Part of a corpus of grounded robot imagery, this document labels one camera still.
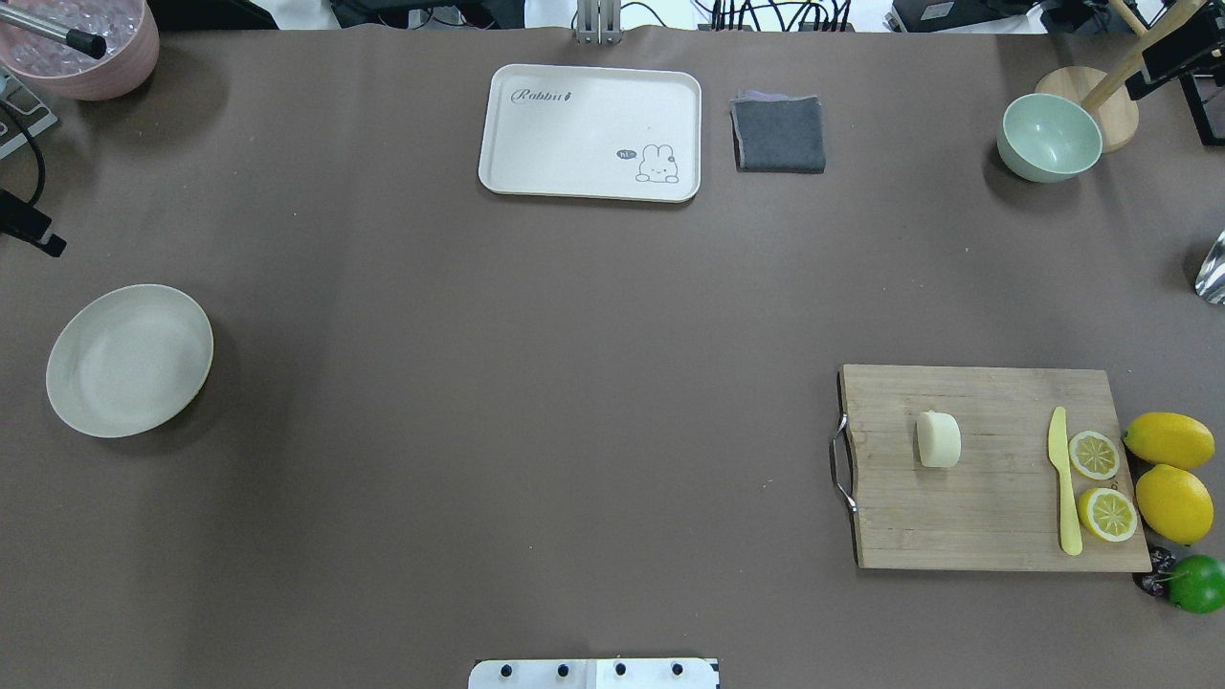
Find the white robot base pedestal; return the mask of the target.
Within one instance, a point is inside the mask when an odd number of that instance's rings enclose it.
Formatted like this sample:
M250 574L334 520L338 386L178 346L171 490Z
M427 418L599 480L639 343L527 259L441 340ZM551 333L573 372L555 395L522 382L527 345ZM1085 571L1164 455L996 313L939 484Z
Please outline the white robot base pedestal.
M468 688L722 688L717 660L609 657L486 660Z

